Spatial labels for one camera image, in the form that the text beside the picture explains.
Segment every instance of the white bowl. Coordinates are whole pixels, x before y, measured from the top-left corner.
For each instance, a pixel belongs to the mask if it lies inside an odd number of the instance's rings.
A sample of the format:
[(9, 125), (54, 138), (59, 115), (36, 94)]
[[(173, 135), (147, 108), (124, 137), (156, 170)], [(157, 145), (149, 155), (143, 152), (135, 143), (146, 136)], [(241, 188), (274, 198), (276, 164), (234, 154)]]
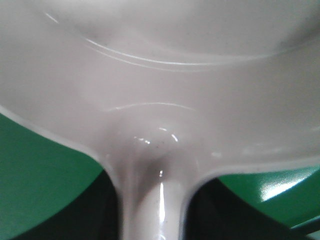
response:
[(211, 178), (320, 163), (320, 3), (0, 2), (0, 112), (92, 156), (122, 239), (182, 238)]

